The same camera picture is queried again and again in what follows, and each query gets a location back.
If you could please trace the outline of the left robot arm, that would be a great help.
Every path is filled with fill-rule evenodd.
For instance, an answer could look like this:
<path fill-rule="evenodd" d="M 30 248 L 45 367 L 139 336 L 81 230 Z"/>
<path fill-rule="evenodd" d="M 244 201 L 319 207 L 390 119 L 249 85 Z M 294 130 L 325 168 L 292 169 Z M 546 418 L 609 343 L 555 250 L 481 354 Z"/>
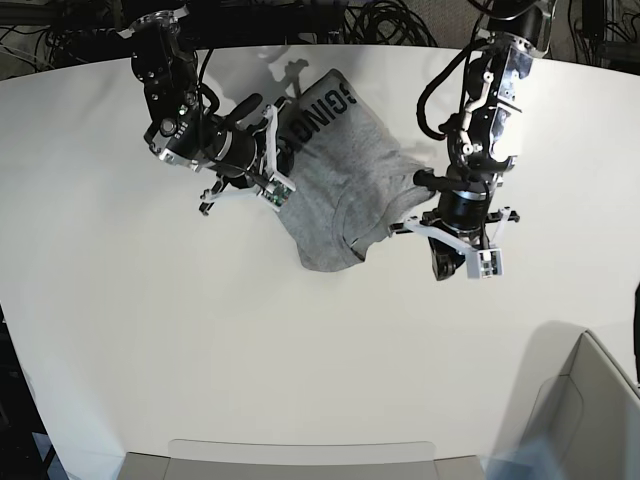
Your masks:
<path fill-rule="evenodd" d="M 392 225 L 397 234 L 427 238 L 437 280 L 465 268 L 471 279 L 504 272 L 500 236 L 519 214 L 510 207 L 491 211 L 495 191 L 521 153 L 523 104 L 535 59 L 550 46 L 553 1 L 488 1 L 475 8 L 485 26 L 476 25 L 469 43 L 425 87 L 417 106 L 420 130 L 443 141 L 449 165 L 444 175 L 419 170 L 413 182 L 439 196 L 435 209 Z M 436 89 L 463 69 L 459 108 L 437 129 L 427 123 L 426 104 Z"/>

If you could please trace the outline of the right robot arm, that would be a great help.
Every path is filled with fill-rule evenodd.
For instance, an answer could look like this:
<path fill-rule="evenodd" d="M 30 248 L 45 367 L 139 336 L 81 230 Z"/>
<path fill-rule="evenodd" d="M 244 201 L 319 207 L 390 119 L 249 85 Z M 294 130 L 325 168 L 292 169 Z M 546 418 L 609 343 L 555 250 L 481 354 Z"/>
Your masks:
<path fill-rule="evenodd" d="M 295 192 L 278 145 L 279 116 L 289 99 L 266 104 L 254 93 L 230 113 L 205 83 L 207 63 L 181 35 L 185 6 L 145 13 L 121 31 L 132 40 L 131 68 L 143 85 L 151 123 L 144 134 L 161 162 L 216 175 L 200 196 L 208 215 L 222 199 L 254 196 L 279 211 Z"/>

